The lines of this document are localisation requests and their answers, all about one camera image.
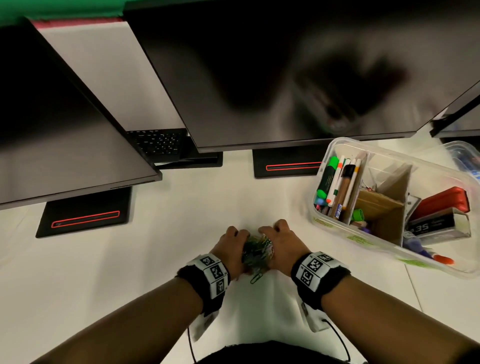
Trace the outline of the purple glue stick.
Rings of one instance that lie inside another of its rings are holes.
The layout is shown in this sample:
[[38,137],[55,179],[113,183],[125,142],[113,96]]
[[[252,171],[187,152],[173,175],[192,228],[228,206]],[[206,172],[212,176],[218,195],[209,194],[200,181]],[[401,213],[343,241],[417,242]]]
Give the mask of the purple glue stick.
[[401,246],[402,248],[407,249],[411,252],[417,253],[426,258],[433,259],[432,255],[427,252],[422,246],[421,240],[410,231],[403,231],[403,240]]

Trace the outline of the black staples box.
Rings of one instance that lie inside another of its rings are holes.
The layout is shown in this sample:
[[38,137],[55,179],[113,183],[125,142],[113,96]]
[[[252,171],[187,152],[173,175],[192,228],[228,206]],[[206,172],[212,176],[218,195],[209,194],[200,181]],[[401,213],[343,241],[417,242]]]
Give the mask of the black staples box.
[[406,231],[425,245],[471,237],[468,214],[454,207],[412,220],[406,225]]

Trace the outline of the person's right hand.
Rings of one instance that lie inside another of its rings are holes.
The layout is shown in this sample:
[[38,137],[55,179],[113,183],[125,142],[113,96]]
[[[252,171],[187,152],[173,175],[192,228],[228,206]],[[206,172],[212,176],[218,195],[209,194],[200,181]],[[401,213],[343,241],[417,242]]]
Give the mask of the person's right hand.
[[277,270],[285,276],[291,277],[291,271],[297,261],[311,253],[304,242],[292,231],[292,240],[283,244],[273,245],[273,257],[268,268]]

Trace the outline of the person's left forearm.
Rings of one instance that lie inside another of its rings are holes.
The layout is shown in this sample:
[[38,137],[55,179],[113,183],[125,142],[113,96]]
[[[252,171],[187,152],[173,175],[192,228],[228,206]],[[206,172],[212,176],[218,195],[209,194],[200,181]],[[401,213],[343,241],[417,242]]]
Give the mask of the person's left forearm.
[[176,277],[31,364],[160,364],[202,310],[203,301],[191,284]]

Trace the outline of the person's left hand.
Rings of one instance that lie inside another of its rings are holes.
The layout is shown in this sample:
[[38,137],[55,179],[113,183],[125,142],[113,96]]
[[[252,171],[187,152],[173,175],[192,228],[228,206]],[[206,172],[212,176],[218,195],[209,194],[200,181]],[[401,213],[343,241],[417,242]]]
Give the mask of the person's left hand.
[[221,260],[230,274],[230,279],[235,281],[247,270],[242,263],[243,248],[227,246],[224,243],[224,234],[211,250],[211,254]]

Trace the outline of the red stapler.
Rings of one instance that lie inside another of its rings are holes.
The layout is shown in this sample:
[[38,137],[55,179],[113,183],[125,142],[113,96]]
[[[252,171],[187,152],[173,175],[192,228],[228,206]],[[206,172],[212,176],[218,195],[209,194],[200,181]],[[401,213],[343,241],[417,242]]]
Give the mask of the red stapler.
[[421,200],[411,216],[407,218],[407,222],[448,208],[456,208],[463,213],[470,212],[468,195],[463,188],[455,186]]

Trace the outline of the black flat laptop stand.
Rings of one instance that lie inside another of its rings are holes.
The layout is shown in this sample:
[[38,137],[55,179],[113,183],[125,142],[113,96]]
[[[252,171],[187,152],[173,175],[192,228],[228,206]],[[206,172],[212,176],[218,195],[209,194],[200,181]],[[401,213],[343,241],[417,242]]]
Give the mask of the black flat laptop stand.
[[193,169],[193,168],[218,168],[223,166],[223,152],[199,153],[197,149],[185,149],[180,153],[178,161],[155,163],[156,169]]

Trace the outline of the person's black clothing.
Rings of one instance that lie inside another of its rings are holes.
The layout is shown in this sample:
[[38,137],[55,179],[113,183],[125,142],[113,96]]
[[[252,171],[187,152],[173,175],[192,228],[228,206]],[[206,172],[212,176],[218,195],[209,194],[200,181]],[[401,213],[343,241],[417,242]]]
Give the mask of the person's black clothing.
[[349,364],[318,351],[278,341],[226,346],[196,364]]

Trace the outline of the cardboard divider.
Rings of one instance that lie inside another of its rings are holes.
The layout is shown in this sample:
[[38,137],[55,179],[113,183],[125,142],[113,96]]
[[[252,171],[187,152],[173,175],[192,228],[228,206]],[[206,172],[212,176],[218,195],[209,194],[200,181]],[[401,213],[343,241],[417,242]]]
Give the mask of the cardboard divider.
[[412,168],[413,165],[403,163],[380,170],[370,163],[355,203],[371,234],[396,246],[403,240]]

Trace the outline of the clear plastic container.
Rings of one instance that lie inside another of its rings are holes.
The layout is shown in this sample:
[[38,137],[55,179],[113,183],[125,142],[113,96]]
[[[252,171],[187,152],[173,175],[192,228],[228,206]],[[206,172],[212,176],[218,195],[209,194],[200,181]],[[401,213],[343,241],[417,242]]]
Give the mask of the clear plastic container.
[[480,152],[463,141],[447,142],[419,152],[418,157],[468,174],[480,184]]

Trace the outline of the black wristband with marker tags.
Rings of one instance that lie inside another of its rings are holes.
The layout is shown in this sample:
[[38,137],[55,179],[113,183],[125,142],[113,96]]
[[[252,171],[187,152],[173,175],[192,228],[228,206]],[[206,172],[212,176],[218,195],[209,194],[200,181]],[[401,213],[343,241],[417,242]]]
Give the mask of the black wristband with marker tags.
[[322,298],[349,275],[345,264],[321,251],[302,255],[290,273],[303,303],[322,312]]
[[229,271],[212,253],[199,255],[189,261],[177,271],[176,277],[187,281],[200,296],[204,317],[219,311],[231,282]]

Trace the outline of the large black computer monitor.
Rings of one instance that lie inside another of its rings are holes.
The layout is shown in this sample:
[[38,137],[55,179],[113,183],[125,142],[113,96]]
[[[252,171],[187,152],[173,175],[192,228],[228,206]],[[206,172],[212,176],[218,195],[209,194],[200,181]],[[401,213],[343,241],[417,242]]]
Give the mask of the large black computer monitor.
[[480,0],[133,0],[199,151],[411,137],[480,81]]

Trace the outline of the person's right forearm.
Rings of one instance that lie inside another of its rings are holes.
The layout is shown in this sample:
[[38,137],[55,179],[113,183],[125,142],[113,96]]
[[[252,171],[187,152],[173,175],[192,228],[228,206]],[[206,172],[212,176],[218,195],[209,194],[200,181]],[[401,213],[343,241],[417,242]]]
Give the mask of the person's right forearm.
[[369,364],[480,364],[480,343],[352,276],[321,306]]

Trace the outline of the orange tipped marker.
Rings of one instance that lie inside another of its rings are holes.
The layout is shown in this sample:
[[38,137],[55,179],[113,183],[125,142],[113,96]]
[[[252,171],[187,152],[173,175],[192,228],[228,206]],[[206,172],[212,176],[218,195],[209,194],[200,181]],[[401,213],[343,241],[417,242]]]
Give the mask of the orange tipped marker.
[[431,256],[431,258],[438,262],[438,263],[441,263],[441,264],[444,264],[444,265],[447,265],[447,266],[452,266],[455,264],[455,261],[454,259],[452,258],[449,258],[447,256],[443,256],[437,252],[434,252],[434,251],[431,251],[429,252],[429,255]]

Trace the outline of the black monitor with thin edge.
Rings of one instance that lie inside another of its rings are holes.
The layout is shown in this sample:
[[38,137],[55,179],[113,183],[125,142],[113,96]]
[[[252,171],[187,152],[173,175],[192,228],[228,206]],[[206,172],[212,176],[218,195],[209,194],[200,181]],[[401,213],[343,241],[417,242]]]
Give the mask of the black monitor with thin edge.
[[430,122],[431,137],[480,137],[480,80]]

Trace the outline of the pile of colourful paper clips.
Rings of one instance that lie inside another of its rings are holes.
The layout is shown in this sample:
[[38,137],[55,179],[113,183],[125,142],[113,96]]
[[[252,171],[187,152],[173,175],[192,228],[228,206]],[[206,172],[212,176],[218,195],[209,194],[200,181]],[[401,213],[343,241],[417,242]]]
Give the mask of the pile of colourful paper clips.
[[251,235],[243,245],[241,261],[247,271],[255,276],[268,269],[273,253],[273,244],[267,235]]

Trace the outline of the open laptop with white screen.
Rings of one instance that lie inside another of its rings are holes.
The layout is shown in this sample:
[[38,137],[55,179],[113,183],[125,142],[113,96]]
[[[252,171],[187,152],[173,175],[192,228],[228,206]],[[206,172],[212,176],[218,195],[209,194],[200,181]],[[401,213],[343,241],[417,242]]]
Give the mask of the open laptop with white screen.
[[193,143],[129,24],[120,17],[31,20],[155,166],[188,159]]

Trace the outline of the black monitor base red stripe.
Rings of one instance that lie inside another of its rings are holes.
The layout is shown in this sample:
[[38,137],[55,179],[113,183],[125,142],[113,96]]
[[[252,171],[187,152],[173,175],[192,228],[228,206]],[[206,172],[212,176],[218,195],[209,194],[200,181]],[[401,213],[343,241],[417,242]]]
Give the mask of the black monitor base red stripe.
[[317,175],[328,143],[252,150],[256,179]]
[[124,225],[129,222],[132,186],[49,201],[37,239]]

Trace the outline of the white pen orange cap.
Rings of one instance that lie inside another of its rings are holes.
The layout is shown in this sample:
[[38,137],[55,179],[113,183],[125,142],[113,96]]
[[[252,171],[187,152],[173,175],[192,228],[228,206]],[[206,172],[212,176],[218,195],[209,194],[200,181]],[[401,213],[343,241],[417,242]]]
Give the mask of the white pen orange cap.
[[326,203],[327,203],[327,206],[329,206],[329,207],[332,207],[332,205],[333,205],[334,191],[336,190],[336,187],[338,185],[340,173],[343,169],[344,162],[345,162],[345,156],[342,155],[339,158],[339,162],[338,162],[337,168],[334,172],[333,180],[331,182],[330,189],[329,189],[328,194],[327,194]]

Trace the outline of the brown marker black cap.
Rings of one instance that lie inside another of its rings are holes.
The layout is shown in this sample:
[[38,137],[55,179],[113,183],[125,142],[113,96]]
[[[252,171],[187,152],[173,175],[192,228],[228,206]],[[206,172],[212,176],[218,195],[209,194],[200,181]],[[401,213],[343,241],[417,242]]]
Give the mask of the brown marker black cap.
[[338,221],[340,218],[342,208],[344,205],[344,200],[345,200],[348,188],[351,184],[351,179],[352,179],[353,173],[355,172],[355,169],[356,169],[355,163],[346,165],[344,168],[344,171],[341,174],[341,177],[339,179],[339,186],[337,188],[337,194],[335,196],[331,211],[329,213],[329,216],[334,220]]

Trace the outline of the green highlighter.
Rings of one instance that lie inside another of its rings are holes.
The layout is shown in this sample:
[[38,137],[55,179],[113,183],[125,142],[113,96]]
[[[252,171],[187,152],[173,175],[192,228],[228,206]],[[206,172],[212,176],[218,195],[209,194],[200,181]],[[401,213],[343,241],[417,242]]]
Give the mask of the green highlighter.
[[333,155],[328,160],[327,166],[323,171],[322,178],[317,188],[316,195],[318,198],[324,201],[327,200],[327,196],[330,191],[338,164],[339,164],[339,158]]

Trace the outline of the clear plastic organiser box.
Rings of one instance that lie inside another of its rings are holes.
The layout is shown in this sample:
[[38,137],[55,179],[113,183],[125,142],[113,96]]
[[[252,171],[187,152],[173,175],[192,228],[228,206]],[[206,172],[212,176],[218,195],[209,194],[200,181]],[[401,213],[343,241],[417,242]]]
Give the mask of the clear plastic organiser box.
[[[480,184],[469,174],[437,165],[432,162],[402,154],[389,149],[381,148],[368,143],[360,142],[351,138],[339,137],[334,139],[328,146],[324,162],[328,162],[332,156],[346,159],[362,159],[359,168],[359,176],[354,184],[353,197],[347,206],[347,216],[335,220],[329,215],[324,215],[314,207],[315,198],[309,206],[309,219],[312,224],[334,234],[337,237],[360,245],[365,249],[379,252],[384,256],[401,261],[405,264],[441,270],[452,276],[471,279],[480,276]],[[366,220],[351,221],[352,212],[355,209],[356,199],[362,187],[364,173],[367,165],[381,171],[394,164],[408,163],[413,165],[410,183],[407,193],[412,192],[415,197],[430,197],[434,193],[441,192],[447,187],[462,187],[469,198],[471,212],[468,213],[471,237],[437,243],[437,252],[444,253],[453,258],[455,264],[447,266],[435,262],[433,259],[421,256],[400,246],[381,240],[371,234]]]

